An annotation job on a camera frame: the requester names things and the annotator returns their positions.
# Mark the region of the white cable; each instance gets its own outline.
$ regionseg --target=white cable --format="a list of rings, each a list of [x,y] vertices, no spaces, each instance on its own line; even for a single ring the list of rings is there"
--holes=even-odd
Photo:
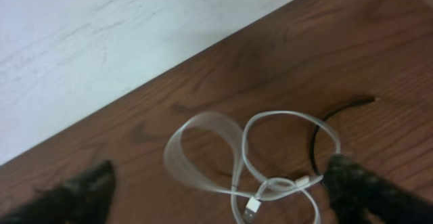
[[[308,114],[293,111],[262,112],[260,114],[257,114],[256,116],[253,116],[248,121],[245,126],[245,130],[243,131],[242,128],[230,118],[217,112],[205,112],[189,119],[170,138],[164,151],[164,165],[166,170],[175,179],[186,185],[190,185],[206,191],[230,194],[231,209],[233,211],[233,215],[237,224],[244,224],[244,220],[242,219],[242,216],[239,212],[236,196],[255,198],[262,201],[272,201],[284,198],[296,192],[302,192],[311,201],[311,204],[313,205],[315,211],[315,219],[313,221],[313,224],[320,224],[319,207],[317,206],[313,197],[311,197],[311,195],[305,189],[320,182],[323,176],[315,177],[311,180],[303,178],[299,179],[299,181],[292,181],[281,177],[274,177],[268,179],[260,172],[258,172],[257,169],[252,166],[251,162],[248,160],[248,131],[250,130],[250,127],[259,118],[274,114],[289,114],[299,116],[303,119],[315,123],[332,138],[336,146],[336,153],[340,153],[341,143],[337,133],[327,123]],[[203,175],[183,153],[181,146],[182,133],[185,130],[191,128],[201,128],[214,131],[215,133],[218,133],[230,145],[234,157],[231,189],[221,187],[220,185],[217,185],[215,182],[211,181],[208,177]],[[244,164],[246,165],[246,168],[251,172],[251,174],[259,182],[262,183],[256,193],[241,192],[237,189]],[[271,191],[269,193],[265,193],[266,189],[269,189]]]

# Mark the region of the black cable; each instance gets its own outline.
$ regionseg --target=black cable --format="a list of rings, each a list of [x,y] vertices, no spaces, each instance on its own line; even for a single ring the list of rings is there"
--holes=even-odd
[[[339,112],[342,112],[346,109],[354,108],[354,107],[358,107],[358,106],[364,106],[364,105],[370,104],[370,103],[375,102],[375,101],[376,101],[375,97],[368,97],[365,99],[358,99],[354,102],[350,102],[349,104],[346,104],[345,106],[342,106],[336,110],[333,110],[333,111],[325,114],[325,116],[322,118],[322,121],[326,122],[328,119],[330,119],[335,114],[338,114]],[[311,139],[310,139],[310,162],[311,162],[311,167],[313,168],[313,170],[317,176],[320,176],[321,173],[320,173],[320,171],[316,165],[316,159],[315,159],[315,155],[314,155],[314,147],[315,147],[315,143],[316,143],[316,136],[317,136],[317,133],[319,132],[319,129],[320,129],[320,127],[317,125],[314,127],[313,134],[311,135]]]

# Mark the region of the cord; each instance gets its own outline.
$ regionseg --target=cord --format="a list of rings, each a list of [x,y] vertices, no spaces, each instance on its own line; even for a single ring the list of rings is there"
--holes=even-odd
[[[304,177],[296,181],[292,181],[290,179],[285,179],[282,177],[274,177],[268,179],[262,173],[260,173],[248,160],[248,131],[250,130],[254,122],[256,122],[258,119],[275,114],[288,114],[298,116],[315,123],[317,127],[323,129],[326,133],[328,133],[328,135],[333,139],[335,143],[336,153],[340,153],[341,143],[337,133],[322,120],[308,114],[293,111],[262,112],[260,114],[257,114],[256,116],[253,116],[246,124],[245,129],[242,130],[242,128],[236,122],[232,121],[230,118],[222,114],[216,112],[205,112],[189,119],[181,128],[179,128],[173,134],[164,150],[164,166],[175,179],[186,185],[190,185],[210,192],[229,194],[231,196],[231,209],[237,224],[244,224],[244,220],[242,219],[242,216],[239,212],[239,207],[237,205],[237,196],[249,198],[250,200],[255,200],[255,202],[258,202],[260,200],[273,201],[284,198],[291,194],[295,194],[296,192],[302,192],[311,201],[315,211],[315,219],[313,223],[319,224],[319,207],[317,206],[313,197],[311,197],[311,195],[306,191],[306,188],[320,182],[323,176],[314,177],[313,179],[309,179],[309,177]],[[185,130],[191,128],[201,128],[207,129],[209,131],[214,131],[215,133],[219,134],[231,146],[234,161],[233,176],[230,189],[221,187],[220,185],[217,185],[215,182],[211,181],[207,176],[202,174],[183,153],[181,146],[181,136]],[[244,165],[251,172],[254,178],[261,182],[261,185],[256,193],[241,192],[238,190],[240,175]]]
[[[342,112],[342,111],[344,111],[346,109],[354,108],[354,107],[359,107],[359,106],[364,106],[364,105],[373,103],[375,101],[376,101],[375,97],[368,97],[368,98],[365,98],[365,99],[358,99],[358,100],[356,100],[354,102],[350,102],[349,104],[346,104],[346,105],[344,105],[344,106],[342,106],[340,108],[337,108],[337,109],[335,109],[335,110],[333,110],[333,111],[328,112],[327,114],[325,114],[325,116],[322,118],[322,121],[326,122],[332,116],[334,116],[334,115],[336,115],[336,114],[338,114],[338,113],[340,113],[340,112]],[[319,168],[317,167],[317,164],[316,164],[314,149],[315,149],[315,144],[316,144],[316,136],[317,136],[317,133],[319,132],[319,129],[320,129],[320,127],[317,126],[317,125],[313,129],[313,133],[312,133],[311,139],[310,139],[310,152],[309,152],[311,167],[313,168],[314,173],[317,176],[321,176],[321,173],[320,173]]]

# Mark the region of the blurry black object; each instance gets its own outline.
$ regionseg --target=blurry black object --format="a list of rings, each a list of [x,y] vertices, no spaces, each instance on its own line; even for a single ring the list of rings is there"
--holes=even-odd
[[[105,161],[1,217],[0,224],[104,224],[115,185],[112,163]]]
[[[333,155],[323,176],[339,224],[367,224],[367,211],[387,224],[433,223],[433,205],[401,190],[348,157]]]

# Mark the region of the white surface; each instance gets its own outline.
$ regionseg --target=white surface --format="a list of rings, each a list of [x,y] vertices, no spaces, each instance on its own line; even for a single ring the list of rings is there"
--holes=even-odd
[[[291,0],[0,0],[0,164]]]

